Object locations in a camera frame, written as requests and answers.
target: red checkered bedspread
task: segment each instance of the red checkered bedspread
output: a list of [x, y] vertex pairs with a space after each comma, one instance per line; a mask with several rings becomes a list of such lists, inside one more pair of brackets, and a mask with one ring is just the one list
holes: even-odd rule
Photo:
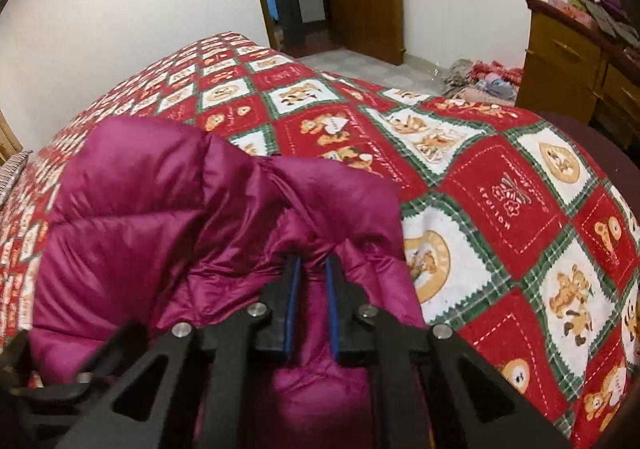
[[233, 32], [120, 83], [29, 164], [0, 216], [0, 339], [30, 328], [66, 163], [124, 113], [394, 180], [424, 319], [459, 330], [577, 448], [619, 408], [640, 356], [640, 229], [579, 145], [528, 111], [321, 73]]

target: door handle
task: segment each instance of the door handle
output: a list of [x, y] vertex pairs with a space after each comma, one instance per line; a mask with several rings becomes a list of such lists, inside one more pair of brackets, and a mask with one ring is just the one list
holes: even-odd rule
[[553, 44], [555, 44], [558, 48], [560, 48], [562, 51], [567, 52], [569, 55], [574, 56], [578, 61], [583, 61], [584, 59], [581, 57], [581, 55], [575, 51], [573, 48], [571, 48], [570, 46], [567, 46], [564, 43], [561, 43], [560, 41], [557, 41], [555, 39], [551, 39], [551, 42]]
[[624, 88], [620, 88], [620, 91], [622, 91], [622, 93], [624, 93], [626, 95], [626, 98], [631, 99], [631, 102], [633, 102], [633, 103], [637, 104], [638, 106], [640, 106], [640, 100], [635, 98], [628, 90], [625, 90]]

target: puffer jacket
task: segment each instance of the puffer jacket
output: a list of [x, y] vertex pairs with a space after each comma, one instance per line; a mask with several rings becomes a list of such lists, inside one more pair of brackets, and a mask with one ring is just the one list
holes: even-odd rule
[[289, 366], [252, 371], [255, 446], [373, 447], [366, 373], [332, 361], [323, 263], [336, 252], [373, 304], [424, 326], [395, 185], [324, 159], [254, 158], [170, 120], [105, 121], [63, 174], [31, 333], [44, 381], [73, 379], [126, 321], [152, 337], [222, 321], [288, 252], [305, 269], [298, 346]]

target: dresser drawer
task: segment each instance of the dresser drawer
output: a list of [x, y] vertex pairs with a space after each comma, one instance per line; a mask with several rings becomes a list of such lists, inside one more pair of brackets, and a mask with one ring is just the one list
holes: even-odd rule
[[640, 124], [640, 88], [609, 65], [602, 89], [605, 98], [622, 108], [635, 122]]
[[628, 148], [638, 133], [630, 125], [630, 119], [617, 106], [604, 100], [597, 103], [593, 112], [593, 120], [596, 120], [610, 134], [610, 139], [622, 149]]
[[516, 107], [529, 111], [551, 111], [588, 124], [596, 106], [596, 95], [573, 77], [539, 55], [527, 52], [524, 77]]
[[585, 88], [595, 88], [600, 47], [561, 22], [534, 13], [531, 18], [529, 52], [572, 76]]

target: folded clothes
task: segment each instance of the folded clothes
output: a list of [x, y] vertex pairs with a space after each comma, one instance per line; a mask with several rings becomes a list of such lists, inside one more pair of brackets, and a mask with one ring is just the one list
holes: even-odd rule
[[597, 21], [600, 29], [617, 40], [622, 40], [634, 48], [640, 48], [638, 32], [630, 25], [616, 21], [602, 4], [593, 0], [580, 0], [585, 5], [589, 14]]
[[629, 16], [622, 8], [620, 0], [600, 0], [600, 5], [607, 11], [607, 13], [616, 21], [621, 23], [631, 24]]
[[476, 88], [489, 93], [489, 95], [496, 96], [497, 98], [502, 98], [504, 100], [515, 100], [518, 95], [518, 92], [513, 88], [513, 86], [500, 77], [494, 79], [492, 82], [487, 82], [486, 79], [478, 80], [478, 82], [476, 82]]

